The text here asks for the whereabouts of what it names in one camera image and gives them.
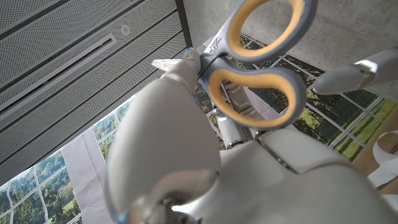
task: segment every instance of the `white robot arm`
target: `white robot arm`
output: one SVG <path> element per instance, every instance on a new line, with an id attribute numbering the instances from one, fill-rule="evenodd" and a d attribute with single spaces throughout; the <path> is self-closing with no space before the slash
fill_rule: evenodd
<path id="1" fill-rule="evenodd" d="M 105 194 L 117 222 L 397 223 L 346 159 L 298 131 L 257 133 L 219 151 L 192 101 L 199 66 L 188 51 L 124 117 L 107 161 Z"/>

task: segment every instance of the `window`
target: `window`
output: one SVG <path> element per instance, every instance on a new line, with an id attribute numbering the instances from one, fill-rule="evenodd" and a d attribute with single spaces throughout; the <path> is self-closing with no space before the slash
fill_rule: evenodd
<path id="1" fill-rule="evenodd" d="M 0 187 L 0 224 L 81 223 L 61 150 Z"/>
<path id="2" fill-rule="evenodd" d="M 126 100 L 115 110 L 110 112 L 110 114 L 106 115 L 103 119 L 99 120 L 91 127 L 105 160 L 108 157 L 109 149 L 112 145 L 114 135 L 118 130 L 120 122 L 126 114 L 127 109 L 129 108 L 130 103 L 134 99 L 134 97 L 135 95 Z"/>
<path id="3" fill-rule="evenodd" d="M 241 35 L 241 43 L 247 49 L 266 46 L 244 34 Z M 231 61 L 239 67 L 249 69 L 285 67 L 300 75 L 307 86 L 307 104 L 301 117 L 293 125 L 351 161 L 396 105 L 365 90 L 318 95 L 312 91 L 312 86 L 324 71 L 286 54 L 260 65 Z M 286 112 L 287 99 L 281 92 L 273 89 L 250 89 L 281 115 Z"/>

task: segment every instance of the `scissor blade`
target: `scissor blade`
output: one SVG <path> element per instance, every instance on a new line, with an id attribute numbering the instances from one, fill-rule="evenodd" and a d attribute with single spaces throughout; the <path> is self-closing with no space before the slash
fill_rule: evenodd
<path id="1" fill-rule="evenodd" d="M 179 61 L 181 59 L 156 59 L 151 64 L 158 69 L 168 72 Z"/>

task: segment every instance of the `scissors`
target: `scissors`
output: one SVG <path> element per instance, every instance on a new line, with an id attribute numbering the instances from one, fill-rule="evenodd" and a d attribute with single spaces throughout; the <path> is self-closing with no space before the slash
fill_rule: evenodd
<path id="1" fill-rule="evenodd" d="M 308 31 L 317 10 L 317 0 L 289 0 L 293 9 L 290 24 L 273 43 L 262 49 L 249 50 L 240 43 L 240 30 L 246 18 L 267 0 L 246 0 L 238 6 L 200 55 L 201 84 L 214 104 L 227 116 L 250 128 L 272 130 L 293 123 L 302 113 L 306 102 L 306 87 L 301 78 L 286 68 L 245 70 L 234 66 L 223 56 L 230 55 L 243 63 L 261 63 L 276 58 L 292 48 Z M 232 109 L 220 93 L 224 80 L 253 88 L 276 88 L 287 97 L 289 107 L 284 115 L 273 120 L 248 118 Z"/>

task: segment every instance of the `glass window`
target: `glass window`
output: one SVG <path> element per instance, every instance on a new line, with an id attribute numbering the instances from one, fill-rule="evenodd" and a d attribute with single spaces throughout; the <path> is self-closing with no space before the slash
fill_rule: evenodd
<path id="1" fill-rule="evenodd" d="M 10 209 L 10 202 L 7 197 L 7 188 L 8 183 L 5 183 L 0 187 L 0 214 Z"/>
<path id="2" fill-rule="evenodd" d="M 76 221 L 74 221 L 73 224 L 83 224 L 83 222 L 81 221 L 81 217 L 76 219 Z"/>
<path id="3" fill-rule="evenodd" d="M 274 88 L 249 88 L 253 93 L 268 103 L 278 113 L 287 107 L 287 98 L 279 90 Z"/>
<path id="4" fill-rule="evenodd" d="M 290 55 L 286 55 L 285 58 L 287 60 L 293 62 L 294 64 L 298 65 L 300 68 L 306 70 L 308 73 L 311 73 L 315 77 L 319 77 L 320 75 L 322 75 L 324 73 L 324 71 L 320 70 L 319 68 L 311 66 L 305 62 L 302 62 L 299 59 L 292 57 Z"/>
<path id="5" fill-rule="evenodd" d="M 217 118 L 216 118 L 216 116 L 215 116 L 214 114 L 211 114 L 211 115 L 208 117 L 208 119 L 209 119 L 209 121 L 210 121 L 211 123 L 213 123 L 213 125 L 216 127 L 216 129 L 217 129 L 218 131 L 220 131 L 220 129 L 219 129 L 219 127 L 218 127 L 218 123 L 217 123 Z M 214 133 L 215 133 L 215 135 L 216 135 L 216 137 L 217 137 L 217 140 L 218 140 L 218 142 L 219 142 L 219 144 L 220 144 L 220 149 L 225 149 L 224 141 L 221 139 L 221 136 L 219 136 L 219 135 L 216 133 L 216 131 L 214 131 Z"/>
<path id="6" fill-rule="evenodd" d="M 42 183 L 40 190 L 36 184 Z M 14 207 L 13 223 L 45 223 L 45 210 L 50 223 L 67 223 L 80 213 L 62 153 L 57 150 L 0 187 L 0 224 L 9 223 L 10 204 Z M 43 196 L 45 207 L 40 199 Z"/>
<path id="7" fill-rule="evenodd" d="M 342 153 L 347 159 L 353 161 L 358 153 L 361 151 L 362 146 L 354 141 L 349 136 L 345 136 L 336 146 L 335 150 Z"/>
<path id="8" fill-rule="evenodd" d="M 0 218 L 0 224 L 9 224 L 10 223 L 10 213 L 5 214 L 5 216 Z"/>
<path id="9" fill-rule="evenodd" d="M 236 65 L 236 66 L 239 67 L 239 68 L 250 69 L 250 70 L 255 70 L 255 69 L 256 69 L 253 65 L 247 64 L 247 63 L 239 62 L 239 61 L 235 60 L 235 59 L 232 58 L 232 57 L 229 57 L 229 60 L 230 60 L 234 65 Z"/>
<path id="10" fill-rule="evenodd" d="M 25 170 L 10 181 L 9 193 L 14 205 L 36 187 L 32 168 Z"/>
<path id="11" fill-rule="evenodd" d="M 65 165 L 61 150 L 48 156 L 43 161 L 36 165 L 36 174 L 39 183 L 43 182 L 46 178 L 50 177 L 53 173 Z"/>
<path id="12" fill-rule="evenodd" d="M 209 113 L 213 109 L 210 97 L 201 85 L 197 85 L 195 88 L 195 95 L 193 97 L 200 102 L 201 108 L 205 114 Z"/>
<path id="13" fill-rule="evenodd" d="M 250 43 L 250 40 L 251 40 L 250 38 L 247 38 L 247 37 L 241 35 L 241 45 L 242 46 L 245 46 L 246 44 Z"/>
<path id="14" fill-rule="evenodd" d="M 306 107 L 293 123 L 299 131 L 329 145 L 341 131 L 311 108 Z"/>
<path id="15" fill-rule="evenodd" d="M 351 131 L 358 140 L 362 143 L 367 143 L 372 137 L 373 133 L 379 128 L 381 122 L 376 118 L 366 115 Z"/>
<path id="16" fill-rule="evenodd" d="M 102 156 L 104 157 L 105 160 L 106 160 L 106 158 L 108 158 L 109 149 L 111 148 L 115 134 L 116 134 L 116 132 L 113 132 L 108 137 L 106 137 L 106 139 L 102 140 L 98 144 L 99 148 L 101 149 Z"/>
<path id="17" fill-rule="evenodd" d="M 95 138 L 97 139 L 97 141 L 99 141 L 117 127 L 118 127 L 118 122 L 113 116 L 113 112 L 111 112 L 105 118 L 101 119 L 96 124 L 94 124 L 93 132 Z"/>
<path id="18" fill-rule="evenodd" d="M 312 78 L 311 76 L 307 75 L 305 72 L 301 71 L 300 69 L 294 67 L 293 65 L 289 64 L 288 62 L 281 60 L 280 62 L 278 62 L 275 67 L 284 67 L 284 68 L 288 68 L 289 70 L 297 73 L 301 79 L 304 81 L 305 85 L 308 87 L 310 87 L 310 85 L 312 85 L 312 83 L 315 82 L 315 79 Z"/>
<path id="19" fill-rule="evenodd" d="M 44 208 L 39 194 L 35 191 L 14 209 L 13 223 L 45 223 Z"/>
<path id="20" fill-rule="evenodd" d="M 130 106 L 131 101 L 127 101 L 124 104 L 122 104 L 119 108 L 116 109 L 116 116 L 118 117 L 118 119 L 121 121 L 124 117 L 124 115 L 127 112 L 127 109 Z"/>
<path id="21" fill-rule="evenodd" d="M 320 95 L 310 90 L 307 93 L 307 102 L 343 128 L 363 112 L 340 95 Z"/>
<path id="22" fill-rule="evenodd" d="M 49 223 L 67 223 L 80 213 L 66 169 L 46 182 L 41 191 Z"/>
<path id="23" fill-rule="evenodd" d="M 377 98 L 375 94 L 365 90 L 356 90 L 344 94 L 363 108 L 367 108 Z"/>
<path id="24" fill-rule="evenodd" d="M 390 100 L 383 99 L 371 110 L 371 113 L 376 115 L 378 118 L 386 119 L 396 105 L 396 103 Z"/>

